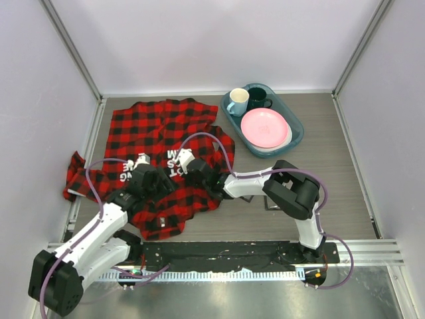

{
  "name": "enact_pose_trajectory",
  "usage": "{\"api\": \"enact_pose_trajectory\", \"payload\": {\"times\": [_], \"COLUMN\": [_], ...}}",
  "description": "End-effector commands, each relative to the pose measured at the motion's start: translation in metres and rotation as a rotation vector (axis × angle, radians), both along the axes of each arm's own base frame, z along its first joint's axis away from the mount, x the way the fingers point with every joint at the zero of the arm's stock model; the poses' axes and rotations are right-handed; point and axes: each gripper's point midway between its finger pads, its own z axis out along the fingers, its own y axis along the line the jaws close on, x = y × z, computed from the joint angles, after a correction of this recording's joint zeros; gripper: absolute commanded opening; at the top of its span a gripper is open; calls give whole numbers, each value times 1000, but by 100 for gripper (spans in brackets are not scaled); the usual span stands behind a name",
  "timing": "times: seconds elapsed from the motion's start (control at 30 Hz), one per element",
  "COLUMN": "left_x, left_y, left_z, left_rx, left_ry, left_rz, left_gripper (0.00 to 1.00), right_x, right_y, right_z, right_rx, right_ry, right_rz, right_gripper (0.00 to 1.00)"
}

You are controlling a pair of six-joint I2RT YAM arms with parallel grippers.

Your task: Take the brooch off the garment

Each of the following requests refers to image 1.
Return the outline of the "red black plaid shirt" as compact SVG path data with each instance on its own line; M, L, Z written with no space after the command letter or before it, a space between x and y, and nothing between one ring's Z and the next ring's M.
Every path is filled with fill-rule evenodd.
M105 201L111 192L129 181L132 170L127 162L146 154L151 164L162 167L178 188L155 205L145 205L131 218L131 223L147 241L181 234L186 221L195 213L215 210L220 202L204 188L185 180L183 170L173 161L178 149L191 150L196 158L222 172L234 162L234 140L214 124L217 114L218 106L192 98L137 102L130 108L114 111L104 152L107 162L86 177L86 161L75 152L68 166L64 198L74 201L82 195L94 200L88 185L93 183L100 199Z

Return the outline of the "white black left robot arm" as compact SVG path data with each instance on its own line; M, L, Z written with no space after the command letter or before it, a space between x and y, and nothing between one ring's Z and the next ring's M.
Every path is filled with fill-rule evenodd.
M162 168L136 163L129 183L101 202L99 212L82 230L54 251L40 251L33 260L28 295L38 301L41 317L46 318L49 310L67 316L101 274L120 262L136 264L140 241L117 231L145 204L176 188Z

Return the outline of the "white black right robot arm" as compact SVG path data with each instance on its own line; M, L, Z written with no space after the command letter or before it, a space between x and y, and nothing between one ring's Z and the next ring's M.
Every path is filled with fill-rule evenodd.
M328 191L318 178L288 161L248 173L224 173L200 158L180 161L184 175L222 201L252 196L269 197L286 215L293 218L299 234L299 252L313 263L324 254L326 236L317 213L328 200Z

